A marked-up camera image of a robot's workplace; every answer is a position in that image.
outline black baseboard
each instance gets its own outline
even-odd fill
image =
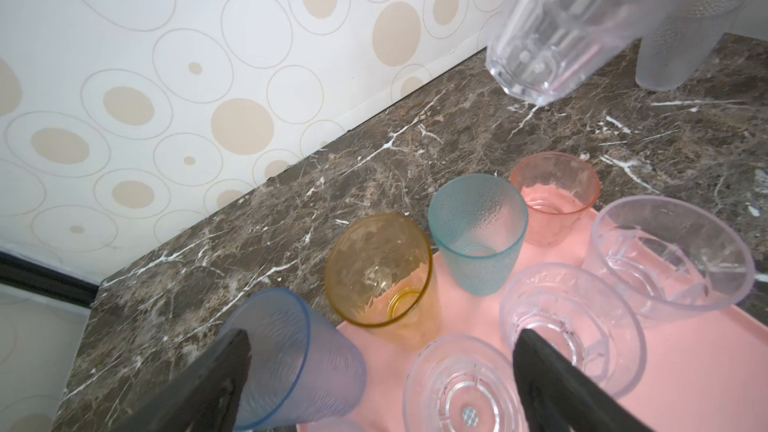
[[[0,252],[0,283],[90,308],[98,285]]]

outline wallpaper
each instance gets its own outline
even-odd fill
[[[101,281],[480,50],[504,2],[0,0],[0,248]]]

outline marble countertop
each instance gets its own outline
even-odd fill
[[[348,224],[399,212],[427,231],[429,201],[448,180],[508,176],[543,150],[592,164],[603,184],[598,210],[663,194],[731,224],[760,273],[739,306],[768,324],[768,42],[726,36],[673,92],[635,85],[637,52],[635,44],[541,108],[506,96],[478,53],[113,275],[53,430],[116,425],[264,288],[290,288],[338,324],[322,274]]]

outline tray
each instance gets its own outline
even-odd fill
[[[543,262],[581,265],[597,212],[554,248],[524,244],[512,275]],[[498,322],[501,292],[484,298],[461,289],[442,256],[434,257],[442,332],[471,334],[505,355]],[[402,389],[420,350],[404,350],[360,328],[338,329],[362,351],[368,387],[350,415],[366,432],[403,432]],[[645,331],[648,365],[635,390],[619,400],[657,432],[768,430],[768,328],[736,307]],[[306,427],[299,426],[299,432]]]

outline amber cup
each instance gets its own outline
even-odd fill
[[[594,169],[561,152],[524,158],[510,180],[528,205],[525,241],[539,247],[562,243],[600,197]]]
[[[408,217],[369,216],[333,245],[326,293],[346,321],[408,348],[424,348],[440,332],[432,250]]]

